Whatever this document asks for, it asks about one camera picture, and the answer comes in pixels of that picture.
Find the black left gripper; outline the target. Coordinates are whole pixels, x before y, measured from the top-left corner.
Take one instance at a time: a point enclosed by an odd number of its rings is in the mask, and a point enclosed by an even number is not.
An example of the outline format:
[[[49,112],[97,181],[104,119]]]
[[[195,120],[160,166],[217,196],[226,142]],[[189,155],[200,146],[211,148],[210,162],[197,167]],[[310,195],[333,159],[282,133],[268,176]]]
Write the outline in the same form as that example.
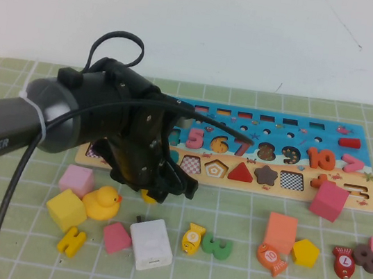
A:
[[[110,177],[133,191],[163,203],[168,194],[192,200],[199,187],[173,161],[169,134],[190,110],[159,101],[138,100],[123,104],[128,109],[125,124],[116,133],[94,143],[94,153],[111,167]]]

